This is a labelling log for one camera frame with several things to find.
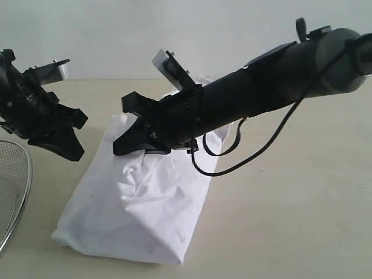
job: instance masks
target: wire mesh strainer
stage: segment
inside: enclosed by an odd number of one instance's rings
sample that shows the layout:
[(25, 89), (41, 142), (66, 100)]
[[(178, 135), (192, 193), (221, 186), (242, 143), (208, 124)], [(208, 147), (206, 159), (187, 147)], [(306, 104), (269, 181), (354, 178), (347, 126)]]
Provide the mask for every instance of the wire mesh strainer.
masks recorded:
[(32, 173), (27, 149), (15, 141), (0, 139), (0, 256), (21, 219)]

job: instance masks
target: beige table surface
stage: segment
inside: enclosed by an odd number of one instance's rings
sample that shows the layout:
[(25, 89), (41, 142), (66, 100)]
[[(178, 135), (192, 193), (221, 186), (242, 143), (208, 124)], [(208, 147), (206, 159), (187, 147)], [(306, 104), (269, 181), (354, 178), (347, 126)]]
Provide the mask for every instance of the beige table surface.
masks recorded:
[[(251, 164), (214, 178), (183, 266), (81, 255), (51, 240), (58, 218), (89, 166), (120, 98), (160, 97), (167, 81), (64, 81), (47, 87), (89, 116), (77, 135), (78, 163), (29, 147), (33, 186), (0, 259), (0, 278), (371, 278), (372, 83), (354, 94), (306, 100), (274, 145)], [(239, 150), (248, 156), (287, 109), (250, 119)], [(0, 137), (15, 136), (0, 132)]]

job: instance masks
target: black cable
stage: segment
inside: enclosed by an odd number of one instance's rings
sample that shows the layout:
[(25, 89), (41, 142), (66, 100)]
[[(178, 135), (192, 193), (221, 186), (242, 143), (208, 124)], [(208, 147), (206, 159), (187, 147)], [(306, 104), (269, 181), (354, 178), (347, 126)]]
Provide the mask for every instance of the black cable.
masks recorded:
[(293, 114), (293, 112), (297, 109), (297, 107), (300, 105), (300, 103), (302, 102), (302, 100), (305, 98), (305, 96), (307, 95), (307, 93), (312, 89), (312, 86), (313, 84), (315, 84), (318, 79), (326, 72), (328, 71), (340, 58), (342, 58), (345, 54), (347, 53), (347, 49), (344, 49), (342, 50), (339, 54), (335, 55), (318, 73), (318, 75), (314, 78), (313, 82), (310, 83), (310, 85), (307, 87), (307, 89), (305, 89), (303, 91), (303, 93), (301, 94), (301, 96), (299, 97), (299, 99), (294, 103), (294, 105), (290, 108), (290, 110), (287, 112), (287, 114), (284, 116), (284, 118), (282, 119), (281, 123), (279, 124), (278, 128), (275, 130), (274, 134), (271, 136), (271, 138), (269, 139), (269, 141), (263, 146), (261, 147), (261, 149), (259, 149), (256, 153), (254, 153), (253, 155), (251, 155), (250, 157), (246, 158), (245, 160), (241, 161), (240, 163), (236, 164), (235, 166), (232, 166), (226, 170), (223, 170), (223, 171), (220, 171), (218, 173), (208, 173), (206, 171), (203, 171), (196, 163), (195, 161), (195, 146), (193, 144), (191, 144), (191, 161), (192, 161), (192, 164), (194, 165), (194, 167), (196, 168), (196, 170), (198, 172), (200, 172), (201, 174), (204, 174), (205, 176), (210, 176), (210, 177), (217, 177), (217, 176), (223, 176), (225, 174), (228, 174), (238, 168), (240, 168), (241, 166), (249, 163), (250, 161), (256, 159), (258, 156), (260, 156), (263, 152), (265, 152), (269, 147), (270, 145), (275, 141), (275, 139), (278, 137), (278, 135), (280, 134), (281, 130), (283, 129), (284, 125), (286, 124), (286, 122), (288, 121), (288, 119), (291, 117), (291, 115)]
[(232, 151), (234, 151), (238, 147), (238, 145), (240, 144), (240, 140), (241, 140), (240, 127), (242, 126), (242, 124), (245, 121), (246, 121), (246, 117), (244, 117), (242, 120), (240, 120), (240, 122), (238, 124), (238, 127), (237, 127), (237, 135), (235, 136), (234, 142), (232, 143), (232, 145), (228, 149), (226, 149), (226, 151), (224, 151), (220, 154), (215, 154), (215, 153), (213, 153), (212, 150), (209, 149), (208, 144), (207, 144), (207, 139), (206, 139), (207, 134), (205, 134), (203, 136), (203, 147), (204, 147), (205, 152), (207, 152), (208, 155), (210, 155), (210, 156), (219, 157), (219, 156), (227, 155), (227, 154), (231, 153)]

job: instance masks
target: crumpled white fabric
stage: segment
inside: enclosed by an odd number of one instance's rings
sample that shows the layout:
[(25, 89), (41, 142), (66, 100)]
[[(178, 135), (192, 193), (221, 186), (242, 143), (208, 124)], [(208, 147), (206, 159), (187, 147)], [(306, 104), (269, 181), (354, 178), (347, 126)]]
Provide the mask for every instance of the crumpled white fabric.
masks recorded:
[[(210, 177), (198, 173), (186, 151), (113, 154), (113, 141), (134, 123), (114, 115), (84, 177), (62, 213), (52, 239), (94, 256), (148, 263), (182, 263), (201, 212)], [(229, 126), (207, 136), (220, 152)], [(216, 157), (201, 147), (195, 157), (213, 172)]]

